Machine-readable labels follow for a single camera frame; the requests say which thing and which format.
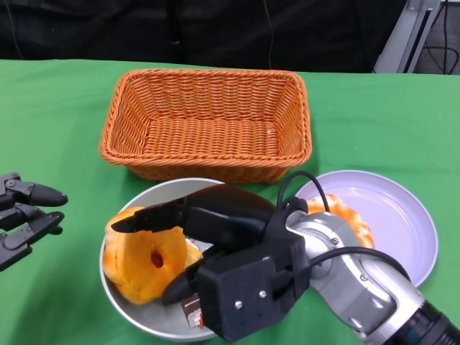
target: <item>metal stand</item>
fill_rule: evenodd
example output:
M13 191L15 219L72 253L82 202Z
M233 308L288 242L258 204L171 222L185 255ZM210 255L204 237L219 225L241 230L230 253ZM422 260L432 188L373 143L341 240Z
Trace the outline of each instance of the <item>metal stand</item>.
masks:
M412 73L441 0L409 0L375 64L376 73Z

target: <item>donut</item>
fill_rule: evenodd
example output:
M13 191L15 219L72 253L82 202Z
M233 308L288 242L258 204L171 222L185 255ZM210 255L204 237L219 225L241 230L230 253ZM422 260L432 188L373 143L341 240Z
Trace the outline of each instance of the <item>donut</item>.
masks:
M106 225L103 270L119 292L135 304L161 297L166 286L193 263L198 254L188 256L188 245L180 227L153 233L115 232L111 225L142 208L128 208Z

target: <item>plate rim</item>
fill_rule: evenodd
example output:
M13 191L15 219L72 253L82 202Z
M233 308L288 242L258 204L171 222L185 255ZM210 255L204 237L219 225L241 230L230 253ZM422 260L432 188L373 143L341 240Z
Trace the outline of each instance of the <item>plate rim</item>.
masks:
M419 287L420 285L422 285L426 281L426 279L429 277L431 272L433 271L433 269L434 269L434 267L436 265L436 262L438 260L438 251L439 251L438 231L436 230L436 226L434 224L433 218L431 217L431 215L428 212L428 210L426 209L426 207L406 187L404 187L403 185L395 182L394 180L391 180L390 178L386 178L385 176L376 174L375 172L368 172L368 171L363 171L363 170L336 170L336 171L326 172L326 173L324 173L322 175L319 175L318 177L316 177L316 179L318 179L318 181L321 183L321 181L320 181L321 178L325 178L326 176L330 176L330 175L340 175L340 174L343 174L343 173L353 173L353 174L357 174L357 175L369 175L369 176L372 176L373 178L378 178L378 179L381 179L381 180L385 180L386 182L389 182L389 183L393 184L395 187L397 187L400 190L402 190L404 193L407 193L421 207L421 209L424 211L425 215L428 217L428 220L430 221L431 230L432 230L432 232L434 234L435 255L434 255L434 257L433 257L433 259L432 259L432 261L430 263L430 266L429 266L427 272L417 282L415 282L415 283L413 282L414 286L416 286L416 287ZM305 188L307 188L307 186L312 185L312 184L313 184L312 181L308 181L305 185L303 185L298 190L298 192L295 194L295 196L298 197L299 194L302 193L302 191Z
M176 182L180 182L180 181L187 181L187 180L188 181L206 181L206 182L215 183L217 185L223 184L223 182L221 182L221 181L213 180L213 179L210 179L210 178L178 178L176 180L166 181L166 182L163 182L163 183L159 183L157 185L153 185L152 187L150 187L150 188L144 190L143 192L141 192L140 194L136 195L125 206L123 206L123 208L119 212L124 211L125 209L130 207L130 205L132 205L137 199L141 198L142 196L144 196L145 194L151 192L154 189L157 189L159 187L162 187L164 185L168 185L168 184L171 184L171 183L176 183ZM166 340L170 340L170 341L204 341L204 340L209 340L209 339L212 339L212 338L216 337L216 334L212 330L208 330L207 332L199 333L199 334L196 334L196 335L193 334L193 335L190 335L190 336L183 336L183 335L177 335L177 334L173 334L173 333L160 332L160 331L156 331L154 329L150 329L150 328L142 325L141 323L139 323L136 320L134 320L131 316L129 316L123 309L121 309L121 307L115 301L113 295L111 294L111 292L109 290L109 286L107 284L107 278L106 278L106 275L104 274L104 265L103 265L105 246L106 246L106 235L104 234L103 240L102 240L102 245L101 245L101 251L99 252L99 274L101 276L103 289L104 289L107 297L109 298L111 304L113 305L113 307L115 307L115 309L120 313L121 316L123 316L125 318L125 320L128 320L132 325L136 326L137 328L142 329L143 331L145 331L145 332L147 332L149 334L152 334L153 336L157 336L157 337L159 337L161 339L166 339Z

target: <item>pastry hole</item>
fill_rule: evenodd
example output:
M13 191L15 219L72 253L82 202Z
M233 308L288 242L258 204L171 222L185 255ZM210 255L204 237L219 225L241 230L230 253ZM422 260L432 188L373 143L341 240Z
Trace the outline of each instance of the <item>pastry hole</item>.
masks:
M152 260L152 264L154 264L156 268L163 267L163 258L158 253L151 253L150 260Z

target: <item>black curtain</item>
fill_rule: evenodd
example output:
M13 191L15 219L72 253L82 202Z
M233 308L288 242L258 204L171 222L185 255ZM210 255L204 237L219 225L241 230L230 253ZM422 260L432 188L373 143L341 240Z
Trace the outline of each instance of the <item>black curtain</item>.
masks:
M264 0L8 0L26 59L268 68ZM266 0L272 68L370 72L405 0ZM0 58L17 59L4 0Z

